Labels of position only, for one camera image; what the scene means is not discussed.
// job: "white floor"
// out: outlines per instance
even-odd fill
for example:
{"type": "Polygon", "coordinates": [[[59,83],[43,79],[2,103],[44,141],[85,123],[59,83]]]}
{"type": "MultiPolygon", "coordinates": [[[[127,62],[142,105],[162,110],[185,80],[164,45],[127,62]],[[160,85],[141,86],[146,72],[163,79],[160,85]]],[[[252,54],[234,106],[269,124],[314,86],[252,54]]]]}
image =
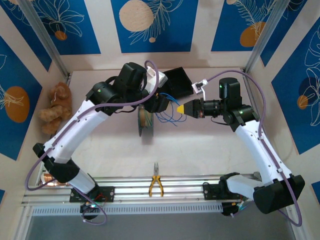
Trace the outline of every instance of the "white floor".
{"type": "MultiPolygon", "coordinates": [[[[226,68],[185,69],[192,82],[226,70],[226,68]]],[[[70,89],[75,112],[95,83],[119,74],[119,70],[75,71],[70,89]]],[[[219,79],[235,77],[241,84],[244,104],[250,104],[243,78],[226,73],[205,87],[207,100],[219,99],[219,79]]],[[[200,98],[195,94],[181,103],[200,98]]],[[[153,174],[154,162],[162,176],[211,175],[257,170],[245,144],[230,127],[211,122],[210,117],[174,126],[154,118],[154,136],[138,135],[137,111],[113,114],[83,141],[73,160],[93,177],[147,177],[153,174]]]]}

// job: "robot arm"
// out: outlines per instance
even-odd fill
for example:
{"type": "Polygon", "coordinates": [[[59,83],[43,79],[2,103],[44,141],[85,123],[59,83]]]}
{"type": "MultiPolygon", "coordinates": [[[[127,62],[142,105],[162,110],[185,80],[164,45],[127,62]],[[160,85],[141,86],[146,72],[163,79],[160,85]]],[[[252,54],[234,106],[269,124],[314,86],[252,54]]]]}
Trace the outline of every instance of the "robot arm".
{"type": "MultiPolygon", "coordinates": [[[[201,93],[206,83],[208,82],[195,83],[193,88],[198,90],[196,93],[201,93]]],[[[288,180],[296,198],[300,196],[305,181],[300,175],[294,176],[285,166],[263,131],[259,137],[259,118],[251,106],[242,104],[240,83],[237,79],[222,78],[219,81],[219,96],[221,100],[194,99],[177,110],[194,118],[223,116],[224,122],[245,142],[252,153],[262,181],[246,178],[236,172],[227,174],[222,176],[220,183],[215,186],[216,192],[221,194],[211,199],[228,199],[230,194],[240,194],[253,199],[258,209],[265,214],[292,205],[294,202],[283,176],[288,180]],[[280,167],[276,166],[264,144],[280,167]]]]}
{"type": "MultiPolygon", "coordinates": [[[[159,72],[158,87],[167,79],[159,72]]],[[[71,156],[99,124],[123,107],[100,107],[93,111],[89,109],[104,103],[131,103],[141,100],[149,95],[155,86],[156,73],[152,68],[145,69],[133,62],[126,63],[119,76],[95,84],[68,123],[45,144],[37,143],[33,147],[34,152],[40,157],[51,149],[42,160],[48,172],[60,183],[69,182],[94,199],[100,194],[99,186],[73,162],[71,156]]],[[[150,113],[160,113],[167,108],[169,100],[162,95],[154,94],[143,104],[150,113]]]]}

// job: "yellow-handled pliers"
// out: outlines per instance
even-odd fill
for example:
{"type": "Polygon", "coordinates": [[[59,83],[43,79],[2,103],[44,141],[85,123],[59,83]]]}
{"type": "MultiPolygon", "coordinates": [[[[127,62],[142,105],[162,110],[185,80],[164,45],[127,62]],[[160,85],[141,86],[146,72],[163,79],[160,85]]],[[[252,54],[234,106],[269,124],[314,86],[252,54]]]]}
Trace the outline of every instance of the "yellow-handled pliers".
{"type": "Polygon", "coordinates": [[[152,176],[152,182],[149,187],[149,196],[152,197],[152,188],[154,187],[155,182],[159,184],[160,190],[161,190],[161,197],[164,196],[164,187],[162,186],[162,183],[160,181],[159,176],[159,165],[157,162],[154,163],[154,170],[153,170],[153,176],[152,176]]]}

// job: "yellow cap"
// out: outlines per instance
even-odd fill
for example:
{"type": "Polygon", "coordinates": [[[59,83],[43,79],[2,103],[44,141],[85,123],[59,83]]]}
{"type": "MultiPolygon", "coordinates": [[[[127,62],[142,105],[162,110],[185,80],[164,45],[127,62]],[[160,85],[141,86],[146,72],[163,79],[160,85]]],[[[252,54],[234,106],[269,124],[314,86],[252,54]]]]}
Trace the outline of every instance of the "yellow cap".
{"type": "Polygon", "coordinates": [[[180,114],[185,114],[185,106],[184,105],[178,106],[176,111],[180,114]]]}

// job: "brown teddy bear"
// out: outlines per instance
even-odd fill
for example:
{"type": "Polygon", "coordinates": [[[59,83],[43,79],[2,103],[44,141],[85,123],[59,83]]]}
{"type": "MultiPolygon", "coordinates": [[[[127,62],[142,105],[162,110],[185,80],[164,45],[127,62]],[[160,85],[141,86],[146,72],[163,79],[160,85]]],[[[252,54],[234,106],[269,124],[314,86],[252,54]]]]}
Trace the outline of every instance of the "brown teddy bear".
{"type": "Polygon", "coordinates": [[[59,82],[49,92],[51,107],[39,111],[39,117],[46,122],[42,126],[45,134],[55,134],[62,120],[68,120],[72,115],[71,91],[67,84],[59,82]]]}

